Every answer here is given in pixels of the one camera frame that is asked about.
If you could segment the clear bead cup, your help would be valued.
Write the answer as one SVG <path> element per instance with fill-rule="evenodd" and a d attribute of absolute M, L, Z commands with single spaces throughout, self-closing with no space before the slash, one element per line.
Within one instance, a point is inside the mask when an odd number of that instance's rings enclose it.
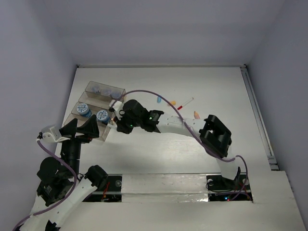
<path fill-rule="evenodd" d="M 104 88 L 101 90 L 101 95 L 105 97 L 110 97 L 111 96 L 112 90 L 110 88 Z"/>
<path fill-rule="evenodd" d="M 101 87 L 100 85 L 93 85 L 91 91 L 95 94 L 101 94 Z"/>
<path fill-rule="evenodd" d="M 113 99 L 120 99 L 121 96 L 122 96 L 122 92 L 119 91 L 119 90 L 114 90 L 114 91 L 111 92 L 111 97 Z"/>

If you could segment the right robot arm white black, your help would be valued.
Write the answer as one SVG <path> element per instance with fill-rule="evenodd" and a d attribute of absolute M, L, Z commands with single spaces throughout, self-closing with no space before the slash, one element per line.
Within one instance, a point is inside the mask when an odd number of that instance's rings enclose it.
<path fill-rule="evenodd" d="M 134 128 L 141 128 L 151 133 L 173 133 L 195 138 L 210 156 L 216 158 L 222 185 L 232 189 L 239 183 L 240 167 L 235 163 L 235 157 L 228 154 L 232 143 L 231 131 L 216 116 L 209 115 L 204 120 L 172 116 L 159 110 L 148 111 L 136 100 L 125 103 L 113 100 L 109 106 L 115 114 L 118 132 L 130 134 Z"/>

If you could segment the black white pen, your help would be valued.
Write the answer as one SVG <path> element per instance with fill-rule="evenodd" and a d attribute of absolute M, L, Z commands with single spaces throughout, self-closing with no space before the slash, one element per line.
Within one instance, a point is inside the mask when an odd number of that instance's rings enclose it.
<path fill-rule="evenodd" d="M 107 124 L 107 127 L 112 128 L 112 129 L 116 129 L 117 125 L 116 125 L 115 122 L 110 122 L 110 123 Z"/>

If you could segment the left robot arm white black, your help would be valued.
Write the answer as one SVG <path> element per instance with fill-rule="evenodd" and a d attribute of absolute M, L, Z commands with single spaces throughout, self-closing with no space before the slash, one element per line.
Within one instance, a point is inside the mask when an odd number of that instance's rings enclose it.
<path fill-rule="evenodd" d="M 81 145 L 99 136 L 97 118 L 92 115 L 81 125 L 74 118 L 62 128 L 47 126 L 36 142 L 49 157 L 40 164 L 40 179 L 30 214 L 19 221 L 15 231 L 59 231 L 71 213 L 94 191 L 103 189 L 108 174 L 91 166 L 80 174 Z"/>

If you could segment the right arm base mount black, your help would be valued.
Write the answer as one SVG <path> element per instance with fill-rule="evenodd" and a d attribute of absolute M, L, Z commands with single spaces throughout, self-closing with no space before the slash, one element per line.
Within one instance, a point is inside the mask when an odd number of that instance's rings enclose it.
<path fill-rule="evenodd" d="M 206 180 L 205 187 L 210 202 L 253 201 L 249 179 L 240 169 L 235 180 L 217 174 L 208 175 Z"/>

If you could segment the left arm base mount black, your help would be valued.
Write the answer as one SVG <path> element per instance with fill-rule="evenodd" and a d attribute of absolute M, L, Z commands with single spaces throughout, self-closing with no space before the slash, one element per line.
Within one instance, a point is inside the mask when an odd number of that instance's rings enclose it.
<path fill-rule="evenodd" d="M 122 201 L 122 175 L 111 175 L 106 185 L 91 193 L 83 202 L 117 203 Z"/>

